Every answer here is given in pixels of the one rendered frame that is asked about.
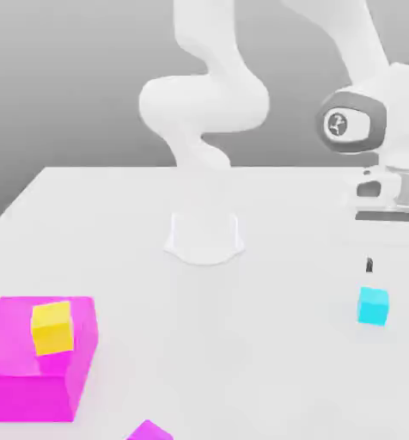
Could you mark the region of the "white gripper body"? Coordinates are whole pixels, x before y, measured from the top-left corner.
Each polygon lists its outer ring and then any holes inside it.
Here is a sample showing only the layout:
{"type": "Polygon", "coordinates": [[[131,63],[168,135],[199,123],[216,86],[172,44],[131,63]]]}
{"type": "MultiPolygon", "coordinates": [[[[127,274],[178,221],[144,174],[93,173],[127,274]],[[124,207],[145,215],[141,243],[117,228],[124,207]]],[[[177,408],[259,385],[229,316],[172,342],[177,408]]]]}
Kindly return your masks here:
{"type": "Polygon", "coordinates": [[[360,209],[354,214],[354,228],[374,237],[409,237],[409,211],[360,209]]]}

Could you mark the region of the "small cyan cube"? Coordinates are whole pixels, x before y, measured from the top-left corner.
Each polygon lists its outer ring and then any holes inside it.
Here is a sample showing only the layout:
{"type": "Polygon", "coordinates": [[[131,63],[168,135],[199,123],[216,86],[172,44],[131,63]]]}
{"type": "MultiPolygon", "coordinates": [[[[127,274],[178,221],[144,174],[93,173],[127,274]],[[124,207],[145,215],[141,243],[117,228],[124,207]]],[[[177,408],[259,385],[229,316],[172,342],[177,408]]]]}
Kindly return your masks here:
{"type": "Polygon", "coordinates": [[[363,286],[357,302],[357,321],[384,326],[388,318],[389,296],[386,290],[363,286]]]}

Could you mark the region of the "small magenta cube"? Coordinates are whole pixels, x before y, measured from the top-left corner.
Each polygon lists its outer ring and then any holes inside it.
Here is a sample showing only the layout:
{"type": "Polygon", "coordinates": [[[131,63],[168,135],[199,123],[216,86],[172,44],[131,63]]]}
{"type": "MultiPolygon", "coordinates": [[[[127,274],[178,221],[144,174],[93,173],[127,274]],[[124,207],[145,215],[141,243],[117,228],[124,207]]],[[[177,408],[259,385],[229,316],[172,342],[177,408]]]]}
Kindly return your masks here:
{"type": "Polygon", "coordinates": [[[174,440],[174,437],[149,419],[146,419],[126,440],[174,440]]]}

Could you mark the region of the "small yellow cube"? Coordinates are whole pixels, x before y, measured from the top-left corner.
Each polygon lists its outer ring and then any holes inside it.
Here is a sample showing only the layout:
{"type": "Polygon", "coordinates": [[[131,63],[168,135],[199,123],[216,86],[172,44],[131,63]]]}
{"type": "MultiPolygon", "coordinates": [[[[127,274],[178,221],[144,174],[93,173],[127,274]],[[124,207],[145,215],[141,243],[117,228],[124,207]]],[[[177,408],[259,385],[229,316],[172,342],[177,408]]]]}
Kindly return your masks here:
{"type": "Polygon", "coordinates": [[[74,326],[69,301],[33,306],[31,334],[37,356],[74,350],[74,326]]]}

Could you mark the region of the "large magenta box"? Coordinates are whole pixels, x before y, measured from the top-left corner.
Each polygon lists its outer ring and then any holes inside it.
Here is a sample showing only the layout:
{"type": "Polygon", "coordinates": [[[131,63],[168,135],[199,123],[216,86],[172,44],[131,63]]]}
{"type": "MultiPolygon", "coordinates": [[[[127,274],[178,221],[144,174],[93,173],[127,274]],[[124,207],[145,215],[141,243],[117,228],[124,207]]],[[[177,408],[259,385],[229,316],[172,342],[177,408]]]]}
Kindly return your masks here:
{"type": "Polygon", "coordinates": [[[89,296],[0,298],[0,422],[73,421],[89,373],[98,327],[89,296]],[[37,356],[33,306],[69,301],[74,350],[37,356]]]}

